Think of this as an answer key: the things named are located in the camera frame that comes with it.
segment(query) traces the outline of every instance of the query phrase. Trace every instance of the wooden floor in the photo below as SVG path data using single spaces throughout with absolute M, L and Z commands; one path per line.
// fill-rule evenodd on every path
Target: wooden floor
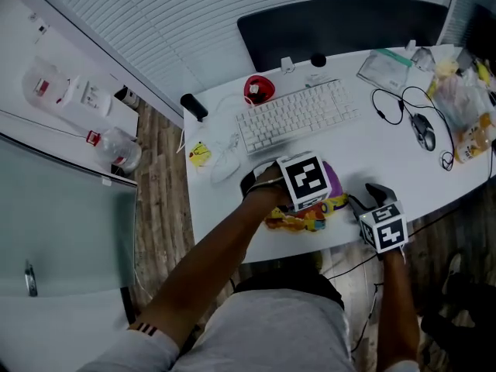
M 193 247 L 193 233 L 188 202 L 188 186 L 184 154 L 176 154 L 181 131 L 160 113 L 139 107 L 138 140 L 143 148 L 143 159 L 134 174 L 138 182 L 138 209 L 136 225 L 136 286 L 132 290 L 137 312 L 146 305 L 177 262 Z M 485 185 L 462 200 L 447 205 L 437 212 L 409 224 L 409 232 L 429 227 L 414 235 L 405 247 L 412 280 L 415 307 L 419 314 L 438 298 L 446 278 L 446 263 L 457 250 L 464 252 L 465 268 L 482 282 L 496 266 L 496 187 Z M 322 264 L 321 272 L 331 278 L 349 270 L 374 255 L 362 242 L 338 246 L 312 255 Z M 256 272 L 277 266 L 277 260 L 242 265 L 233 276 L 235 283 Z M 356 270 L 332 279 L 342 294 L 346 314 L 350 320 L 352 348 L 360 337 L 374 298 L 374 284 L 382 282 L 382 267 L 377 258 Z M 211 309 L 208 317 L 232 293 L 228 283 Z M 377 349 L 377 321 L 381 290 L 364 339 L 354 360 L 358 370 L 375 370 Z M 457 322 L 470 323 L 467 314 L 459 315 Z M 427 340 L 426 352 L 431 354 L 429 367 L 422 370 L 450 370 L 449 360 L 435 343 Z

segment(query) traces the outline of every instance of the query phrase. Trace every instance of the purple object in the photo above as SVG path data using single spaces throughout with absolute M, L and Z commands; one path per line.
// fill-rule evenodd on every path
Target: purple object
M 336 175 L 336 172 L 334 172 L 333 168 L 330 165 L 328 165 L 326 161 L 323 161 L 322 163 L 324 164 L 325 173 L 329 178 L 329 182 L 332 188 L 331 194 L 329 195 L 328 198 L 339 197 L 340 195 L 343 194 L 343 188 L 341 187 L 338 176 Z

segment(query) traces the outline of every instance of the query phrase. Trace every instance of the computer mouse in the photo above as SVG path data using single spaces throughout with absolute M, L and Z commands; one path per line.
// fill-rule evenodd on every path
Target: computer mouse
M 432 152 L 436 148 L 436 135 L 429 120 L 418 113 L 414 114 L 410 120 L 420 146 Z

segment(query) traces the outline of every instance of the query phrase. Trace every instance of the white desk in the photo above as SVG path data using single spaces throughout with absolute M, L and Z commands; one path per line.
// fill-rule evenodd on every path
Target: white desk
M 208 168 L 196 170 L 193 167 L 188 160 L 188 153 L 200 140 L 207 146 L 213 146 L 215 142 L 227 142 L 238 131 L 236 114 L 247 108 L 242 97 L 247 77 L 197 95 L 197 99 L 210 111 L 215 110 L 224 97 L 232 96 L 225 99 L 217 113 L 205 118 L 200 130 L 200 123 L 189 112 L 185 111 L 184 114 L 188 188 L 196 243 L 241 202 L 239 182 L 244 175 L 259 162 L 271 157 L 314 150 L 331 164 L 344 191 L 356 195 L 364 204 L 371 204 L 372 201 L 366 193 L 365 183 L 375 182 L 392 188 L 403 204 L 408 221 L 449 204 L 487 180 L 489 153 L 468 164 L 455 163 L 450 172 L 442 169 L 439 164 L 440 153 L 450 150 L 451 146 L 446 127 L 435 111 L 422 110 L 436 133 L 436 149 L 433 152 L 419 146 L 406 113 L 399 126 L 392 126 L 377 115 L 370 101 L 374 86 L 356 76 L 368 54 L 369 51 L 362 51 L 328 57 L 326 65 L 332 78 L 346 80 L 355 104 L 361 111 L 361 119 L 250 157 L 246 155 L 243 144 L 240 144 L 237 156 L 241 167 L 217 185 L 211 184 Z M 308 63 L 302 63 L 291 74 L 283 75 L 280 70 L 275 70 L 264 75 L 274 83 L 275 97 L 278 97 L 303 89 L 305 75 L 311 69 Z M 412 68 L 408 85 L 426 89 L 429 82 L 429 76 Z M 412 103 L 427 104 L 418 90 L 407 91 L 405 99 Z M 395 99 L 381 93 L 376 95 L 376 102 L 391 121 L 399 118 L 400 111 Z M 358 239 L 359 228 L 350 207 L 328 217 L 326 228 L 318 232 L 294 234 L 285 230 L 269 230 L 262 224 L 248 248 L 244 262 L 288 257 Z

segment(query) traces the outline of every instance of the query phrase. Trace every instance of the yellow sticky note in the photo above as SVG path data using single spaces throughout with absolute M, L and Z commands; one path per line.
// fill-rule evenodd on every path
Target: yellow sticky note
M 208 147 L 202 142 L 198 142 L 195 147 L 191 149 L 191 152 L 189 152 L 189 160 L 197 168 L 204 165 L 211 156 L 212 152 L 208 150 Z

